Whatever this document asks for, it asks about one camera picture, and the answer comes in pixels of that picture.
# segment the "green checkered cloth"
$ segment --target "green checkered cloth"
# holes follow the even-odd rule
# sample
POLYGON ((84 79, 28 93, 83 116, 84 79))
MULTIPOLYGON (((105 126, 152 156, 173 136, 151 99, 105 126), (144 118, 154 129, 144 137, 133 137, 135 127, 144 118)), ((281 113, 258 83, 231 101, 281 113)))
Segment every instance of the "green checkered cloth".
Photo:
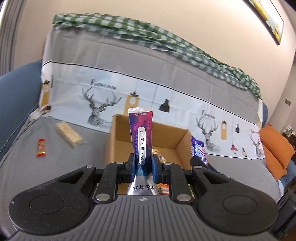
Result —
POLYGON ((135 42, 139 45, 165 51, 207 73, 243 90, 251 90, 261 98, 258 84, 241 69, 231 67, 211 57, 186 40, 156 25, 139 20, 108 14, 56 14, 53 28, 84 28, 115 39, 135 42))

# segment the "beige wall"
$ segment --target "beige wall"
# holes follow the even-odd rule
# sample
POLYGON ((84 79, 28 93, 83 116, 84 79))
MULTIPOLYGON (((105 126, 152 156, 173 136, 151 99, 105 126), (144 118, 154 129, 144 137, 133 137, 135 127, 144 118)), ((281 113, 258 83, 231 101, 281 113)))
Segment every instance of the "beige wall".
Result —
POLYGON ((294 119, 294 115, 292 110, 296 112, 296 64, 292 65, 291 72, 283 91, 283 94, 277 104, 269 122, 270 124, 277 129, 279 132, 282 132, 289 124, 296 124, 296 118, 294 119), (291 101, 291 105, 288 106, 285 103, 285 99, 291 101))
POLYGON ((285 24, 281 45, 244 0, 27 0, 15 51, 15 68, 41 59, 55 13, 99 12, 156 24, 218 60, 243 69, 259 84, 271 114, 285 87, 296 37, 279 0, 285 24))

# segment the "deer print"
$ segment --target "deer print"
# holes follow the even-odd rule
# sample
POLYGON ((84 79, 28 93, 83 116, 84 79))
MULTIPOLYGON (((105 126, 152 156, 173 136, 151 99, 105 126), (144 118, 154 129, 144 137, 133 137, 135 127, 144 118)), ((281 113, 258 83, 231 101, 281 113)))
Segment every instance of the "deer print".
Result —
POLYGON ((206 133, 206 130, 204 128, 204 123, 202 123, 202 124, 200 123, 202 118, 203 118, 203 116, 200 119, 196 118, 196 123, 197 123, 198 127, 201 128, 202 134, 205 136, 205 144, 207 146, 207 149, 212 151, 215 147, 215 144, 213 144, 210 141, 210 137, 212 136, 213 132, 217 130, 219 125, 216 126, 216 122, 214 121, 214 128, 211 126, 211 129, 209 130, 209 132, 206 133))
POLYGON ((99 107, 96 107, 95 100, 93 99, 94 94, 92 94, 91 97, 89 97, 88 95, 88 91, 91 88, 92 87, 90 87, 87 91, 84 91, 84 89, 82 89, 82 94, 83 97, 89 102, 89 107, 92 109, 92 113, 88 119, 88 123, 93 126, 98 126, 104 122, 104 120, 100 118, 100 113, 105 111, 106 107, 116 105, 121 100, 121 97, 117 100, 115 94, 112 92, 113 100, 111 102, 109 102, 109 99, 107 98, 105 103, 101 104, 99 107))
POLYGON ((253 140, 253 138, 252 138, 252 135, 253 135, 253 134, 250 135, 250 138, 251 138, 251 140, 252 140, 254 146, 256 147, 256 155, 257 155, 257 157, 260 157, 261 154, 262 154, 261 151, 259 150, 259 145, 260 145, 261 140, 258 139, 257 143, 254 142, 254 140, 253 140))

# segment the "orange cushion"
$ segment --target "orange cushion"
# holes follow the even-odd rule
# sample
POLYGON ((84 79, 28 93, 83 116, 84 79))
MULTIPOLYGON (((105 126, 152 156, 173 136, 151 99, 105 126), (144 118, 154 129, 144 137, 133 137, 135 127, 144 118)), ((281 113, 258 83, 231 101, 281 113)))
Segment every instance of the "orange cushion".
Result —
POLYGON ((295 151, 292 145, 272 126, 265 126, 260 131, 262 144, 274 155, 278 162, 287 167, 295 151))
POLYGON ((265 154, 265 166, 277 181, 284 176, 287 171, 264 145, 263 150, 265 154))

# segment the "toothpaste tube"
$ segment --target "toothpaste tube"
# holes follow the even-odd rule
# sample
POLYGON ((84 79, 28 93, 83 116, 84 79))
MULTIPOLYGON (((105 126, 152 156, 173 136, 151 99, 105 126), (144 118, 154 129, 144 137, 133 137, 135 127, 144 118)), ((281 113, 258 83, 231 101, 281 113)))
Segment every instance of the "toothpaste tube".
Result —
POLYGON ((128 195, 158 195, 151 174, 152 108, 129 108, 131 143, 136 155, 135 180, 128 187, 128 195))
POLYGON ((201 161, 208 165, 204 146, 205 144, 202 141, 196 140, 193 136, 191 136, 191 156, 200 157, 201 161))

